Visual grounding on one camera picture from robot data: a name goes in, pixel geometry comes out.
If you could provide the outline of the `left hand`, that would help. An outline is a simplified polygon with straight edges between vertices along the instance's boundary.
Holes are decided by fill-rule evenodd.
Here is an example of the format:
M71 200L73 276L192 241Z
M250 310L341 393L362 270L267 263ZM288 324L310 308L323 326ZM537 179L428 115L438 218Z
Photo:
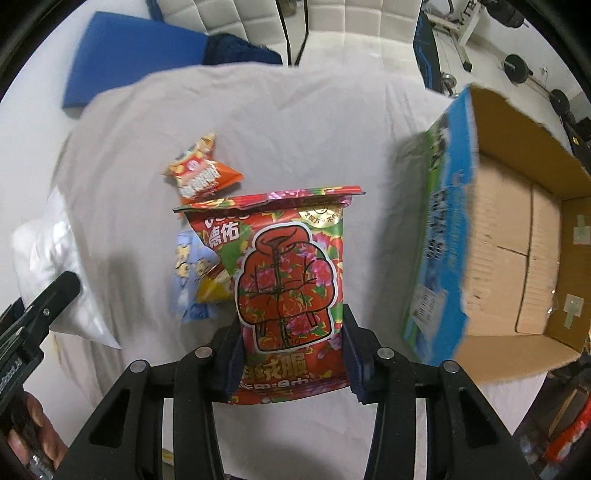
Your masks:
M45 415L39 400L25 392L23 402L28 412L25 427L20 431L12 428L7 443L22 465L30 463L34 452L42 451L52 469L56 470L68 453L68 447Z

